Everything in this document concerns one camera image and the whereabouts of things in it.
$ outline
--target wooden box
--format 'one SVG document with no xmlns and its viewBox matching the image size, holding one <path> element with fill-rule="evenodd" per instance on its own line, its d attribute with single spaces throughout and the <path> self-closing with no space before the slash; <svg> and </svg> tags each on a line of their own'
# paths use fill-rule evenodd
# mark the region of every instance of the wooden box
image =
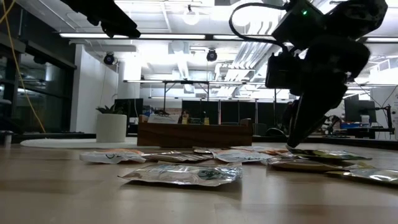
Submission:
<svg viewBox="0 0 398 224">
<path fill-rule="evenodd" d="M 251 146 L 252 126 L 139 123 L 138 146 Z"/>
</svg>

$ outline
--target computer monitor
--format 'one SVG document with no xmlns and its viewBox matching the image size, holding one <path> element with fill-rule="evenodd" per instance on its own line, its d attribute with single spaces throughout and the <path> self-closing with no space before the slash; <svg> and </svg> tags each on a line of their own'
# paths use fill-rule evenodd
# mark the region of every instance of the computer monitor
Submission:
<svg viewBox="0 0 398 224">
<path fill-rule="evenodd" d="M 142 114 L 144 99 L 120 99 L 114 102 L 117 107 L 123 107 L 123 114 L 127 115 L 129 118 L 138 118 L 138 116 Z"/>
<path fill-rule="evenodd" d="M 369 115 L 371 123 L 377 122 L 375 105 L 368 100 L 344 100 L 345 121 L 361 122 L 361 115 Z"/>
</svg>

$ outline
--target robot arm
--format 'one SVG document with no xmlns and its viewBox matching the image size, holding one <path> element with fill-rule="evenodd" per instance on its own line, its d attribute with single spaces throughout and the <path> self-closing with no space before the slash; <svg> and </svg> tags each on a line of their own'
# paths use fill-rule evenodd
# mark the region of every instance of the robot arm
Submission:
<svg viewBox="0 0 398 224">
<path fill-rule="evenodd" d="M 272 33 L 278 42 L 308 49 L 304 59 L 285 49 L 268 60 L 266 87 L 289 89 L 299 96 L 290 108 L 290 136 L 295 147 L 325 121 L 367 64 L 370 51 L 356 39 L 377 29 L 387 12 L 385 0 L 349 0 L 322 14 L 307 0 L 291 0 Z"/>
<path fill-rule="evenodd" d="M 98 26 L 101 22 L 102 30 L 110 38 L 114 35 L 125 35 L 138 38 L 141 33 L 137 24 L 132 21 L 113 0 L 61 0 L 75 12 L 87 17 L 87 21 Z"/>
</svg>

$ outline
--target desk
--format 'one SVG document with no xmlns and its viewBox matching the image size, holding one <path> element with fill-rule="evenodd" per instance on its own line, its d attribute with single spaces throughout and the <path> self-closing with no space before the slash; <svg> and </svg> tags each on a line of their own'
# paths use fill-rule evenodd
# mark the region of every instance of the desk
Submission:
<svg viewBox="0 0 398 224">
<path fill-rule="evenodd" d="M 254 145 L 283 147 L 283 143 Z M 327 144 L 398 169 L 398 153 Z M 126 184 L 116 177 L 146 164 L 98 165 L 81 150 L 0 149 L 0 223 L 317 224 L 395 223 L 398 190 L 321 174 L 244 165 L 240 182 L 218 188 Z"/>
<path fill-rule="evenodd" d="M 335 130 L 337 133 L 344 133 L 347 136 L 355 136 L 356 138 L 376 139 L 376 132 L 390 132 L 388 128 L 347 128 Z"/>
</svg>

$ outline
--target black cable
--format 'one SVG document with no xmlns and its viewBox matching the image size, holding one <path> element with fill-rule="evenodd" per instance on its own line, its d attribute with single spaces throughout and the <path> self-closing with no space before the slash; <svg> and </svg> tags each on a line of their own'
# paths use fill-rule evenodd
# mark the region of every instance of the black cable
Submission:
<svg viewBox="0 0 398 224">
<path fill-rule="evenodd" d="M 394 93 L 394 91 L 397 89 L 398 85 L 396 85 L 396 87 L 392 90 L 391 94 L 387 97 L 387 99 L 384 101 L 383 105 L 381 107 L 384 107 L 384 105 L 386 104 L 387 100 L 391 97 L 391 95 Z"/>
<path fill-rule="evenodd" d="M 386 104 L 387 100 L 391 97 L 391 95 L 395 92 L 395 90 L 397 89 L 398 85 L 396 85 L 396 87 L 391 91 L 390 95 L 387 97 L 387 99 L 384 101 L 382 107 L 384 107 L 384 105 Z"/>
<path fill-rule="evenodd" d="M 276 6 L 273 4 L 265 4 L 265 3 L 258 3 L 258 2 L 251 2 L 251 3 L 246 3 L 246 4 L 242 4 L 240 6 L 238 6 L 236 9 L 234 9 L 234 11 L 232 11 L 231 16 L 229 17 L 229 28 L 231 28 L 231 31 L 233 34 L 235 34 L 236 36 L 240 37 L 241 39 L 243 39 L 246 42 L 262 42 L 262 43 L 268 43 L 268 44 L 275 44 L 278 45 L 279 47 L 282 47 L 282 50 L 284 52 L 288 52 L 288 48 L 279 41 L 276 40 L 267 40 L 267 39 L 258 39 L 258 38 L 252 38 L 252 37 L 246 37 L 245 35 L 240 34 L 234 27 L 234 24 L 232 22 L 232 18 L 235 14 L 236 11 L 244 8 L 244 7 L 250 7 L 250 6 L 258 6 L 258 7 L 267 7 L 267 8 L 271 8 L 271 9 L 278 9 L 278 10 L 286 10 L 287 6 Z"/>
</svg>

